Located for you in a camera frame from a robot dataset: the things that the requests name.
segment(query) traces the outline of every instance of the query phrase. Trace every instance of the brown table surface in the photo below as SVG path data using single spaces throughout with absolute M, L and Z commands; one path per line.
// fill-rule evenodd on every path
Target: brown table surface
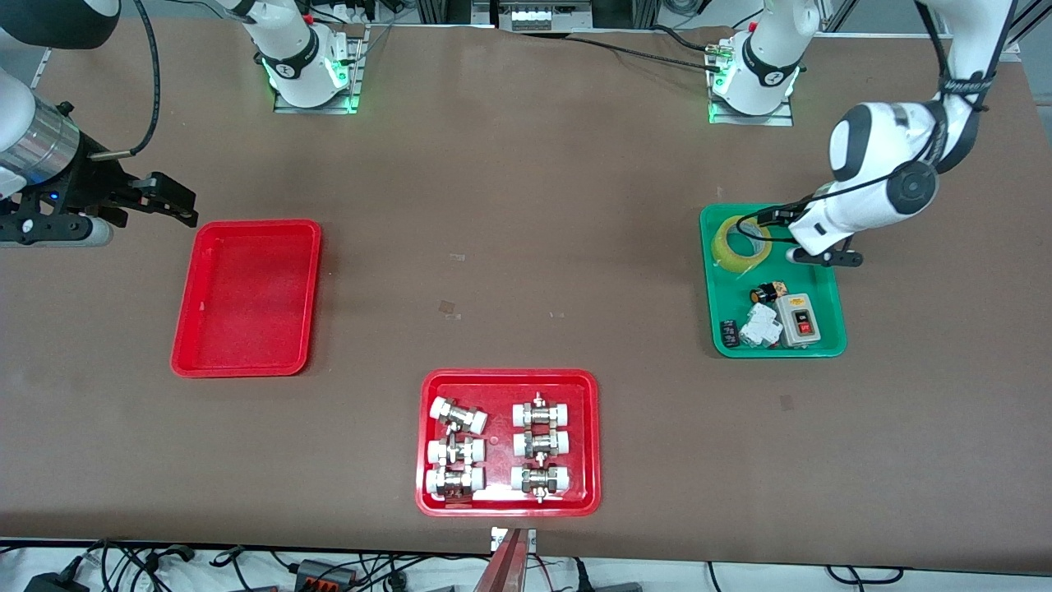
M 858 236 L 847 352 L 743 362 L 711 345 L 699 211 L 826 182 L 843 113 L 930 96 L 927 41 L 815 40 L 796 125 L 758 128 L 708 124 L 694 70 L 466 27 L 392 32 L 357 116 L 277 116 L 239 25 L 156 26 L 161 124 L 125 167 L 196 189 L 202 222 L 322 223 L 311 360 L 174 375 L 194 231 L 165 217 L 4 251 L 2 534 L 482 552 L 528 525 L 555 555 L 1052 571 L 1052 158 L 1020 64 L 930 209 Z M 40 91 L 135 143 L 139 23 L 57 53 Z M 421 514 L 420 385 L 443 367 L 593 372 L 599 510 Z

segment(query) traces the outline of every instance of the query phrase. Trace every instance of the switch box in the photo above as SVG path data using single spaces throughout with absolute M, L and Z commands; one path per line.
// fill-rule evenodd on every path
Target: switch box
M 782 324 L 782 345 L 787 348 L 806 348 L 822 341 L 814 309 L 807 293 L 789 293 L 774 302 L 774 310 Z

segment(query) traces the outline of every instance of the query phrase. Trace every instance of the black cable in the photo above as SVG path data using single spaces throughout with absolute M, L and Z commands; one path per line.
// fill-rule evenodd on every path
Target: black cable
M 737 21 L 736 23 L 730 25 L 730 27 L 731 28 L 737 28 L 737 27 L 742 26 L 743 24 L 745 24 L 746 21 L 751 20 L 753 17 L 758 17 L 760 13 L 763 13 L 763 12 L 764 12 L 764 9 L 761 8 L 761 9 L 756 11 L 755 13 L 752 13 L 751 15 L 749 15 L 749 16 L 745 17 L 744 19 Z
M 661 30 L 663 33 L 667 33 L 668 36 L 672 38 L 672 40 L 683 45 L 684 47 L 693 49 L 695 52 L 702 52 L 703 54 L 706 52 L 705 45 L 699 45 L 697 43 L 691 43 L 690 41 L 687 41 L 686 39 L 683 38 L 683 36 L 676 33 L 674 28 L 665 26 L 663 24 L 655 24 L 650 27 L 650 30 Z
M 219 18 L 223 18 L 223 15 L 219 14 L 219 11 L 213 8 L 211 5 L 209 5 L 207 2 L 202 2 L 201 0 L 164 0 L 164 1 L 175 2 L 176 4 L 196 4 L 198 6 L 204 6 L 205 8 L 211 11 L 211 14 L 216 15 Z
M 588 579 L 588 570 L 585 568 L 585 563 L 581 560 L 581 557 L 573 557 L 573 563 L 578 565 L 578 592 L 595 592 L 591 580 Z
M 625 53 L 625 54 L 628 54 L 628 55 L 631 55 L 631 56 L 638 56 L 638 57 L 641 57 L 641 58 L 646 58 L 648 60 L 654 60 L 654 61 L 665 62 L 665 63 L 670 63 L 670 64 L 675 64 L 675 65 L 685 65 L 687 67 L 696 67 L 697 69 L 706 69 L 706 70 L 709 70 L 709 72 L 720 72 L 720 68 L 717 68 L 714 65 L 707 65 L 707 64 L 702 64 L 702 63 L 696 63 L 696 62 L 688 62 L 688 61 L 683 61 L 683 60 L 676 60 L 676 59 L 673 59 L 673 58 L 666 58 L 665 56 L 655 56 L 653 54 L 647 54 L 647 53 L 644 53 L 644 52 L 638 52 L 635 49 L 629 49 L 627 47 L 619 47 L 616 45 L 610 45 L 609 43 L 603 43 L 602 41 L 595 41 L 593 39 L 582 39 L 580 37 L 564 37 L 564 39 L 566 41 L 576 41 L 579 43 L 588 43 L 589 45 L 595 45 L 598 47 L 603 47 L 603 48 L 606 48 L 606 49 L 611 49 L 613 52 L 622 52 L 622 53 Z
M 146 128 L 146 134 L 142 137 L 135 147 L 129 148 L 127 151 L 132 156 L 135 156 L 146 147 L 149 140 L 154 138 L 154 131 L 157 130 L 157 120 L 161 116 L 161 60 L 157 56 L 157 38 L 154 37 L 154 25 L 149 22 L 149 15 L 146 14 L 146 7 L 142 5 L 142 0 L 132 0 L 135 3 L 135 7 L 139 11 L 139 17 L 142 19 L 142 26 L 146 29 L 146 41 L 149 43 L 149 59 L 154 67 L 154 113 L 149 118 L 149 127 Z
M 709 566 L 709 577 L 712 579 L 712 588 L 715 588 L 716 592 L 723 592 L 720 589 L 720 583 L 716 581 L 716 570 L 712 567 L 712 562 L 706 562 Z
M 848 572 L 851 573 L 851 577 L 853 577 L 854 579 L 841 577 L 839 575 L 836 574 L 836 572 L 833 571 L 834 567 L 843 567 L 844 569 L 848 570 Z M 896 573 L 895 575 L 886 579 L 862 578 L 858 576 L 858 572 L 855 571 L 855 569 L 852 566 L 826 566 L 826 573 L 829 574 L 829 577 L 835 579 L 836 581 L 845 586 L 857 586 L 858 592 L 866 592 L 866 586 L 887 586 L 889 584 L 895 584 L 896 581 L 902 579 L 903 576 L 906 574 L 905 568 L 888 568 L 888 569 L 895 570 Z

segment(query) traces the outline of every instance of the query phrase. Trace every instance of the red object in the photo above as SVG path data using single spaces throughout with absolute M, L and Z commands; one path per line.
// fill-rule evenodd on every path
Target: red object
M 186 379 L 289 376 L 307 363 L 322 228 L 209 222 L 186 272 L 171 370 Z
M 514 456 L 512 434 L 523 433 L 511 424 L 511 406 L 533 401 L 538 392 L 549 405 L 566 404 L 570 452 L 549 461 L 569 470 L 570 488 L 538 504 L 532 495 L 511 489 L 511 468 L 527 463 Z M 587 516 L 602 496 L 599 454 L 599 384 L 584 370 L 436 370 L 424 380 L 417 443 L 417 507 L 428 516 Z M 446 428 L 429 412 L 436 397 L 452 400 L 460 407 L 478 407 L 489 414 L 482 438 L 486 442 L 486 489 L 466 499 L 437 499 L 424 486 L 428 441 L 445 436 Z M 532 461 L 531 467 L 538 468 Z M 461 469 L 457 464 L 453 469 Z

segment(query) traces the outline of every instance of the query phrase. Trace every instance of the roll of tape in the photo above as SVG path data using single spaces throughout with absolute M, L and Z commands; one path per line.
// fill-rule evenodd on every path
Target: roll of tape
M 752 243 L 752 254 L 746 257 L 745 254 L 739 254 L 730 247 L 730 243 L 727 241 L 731 233 L 742 233 L 737 231 L 737 221 L 741 216 L 733 216 L 728 218 L 724 223 L 720 224 L 720 229 L 716 230 L 716 234 L 712 237 L 712 257 L 716 260 L 716 263 L 727 269 L 728 271 L 735 273 L 744 273 L 745 271 L 755 267 L 768 254 L 771 253 L 771 243 L 766 240 L 757 240 L 755 238 L 746 237 L 749 242 Z M 764 238 L 770 238 L 771 232 L 767 228 L 757 225 L 755 222 L 746 220 L 742 222 L 742 227 L 745 228 L 749 233 L 756 236 L 762 236 Z

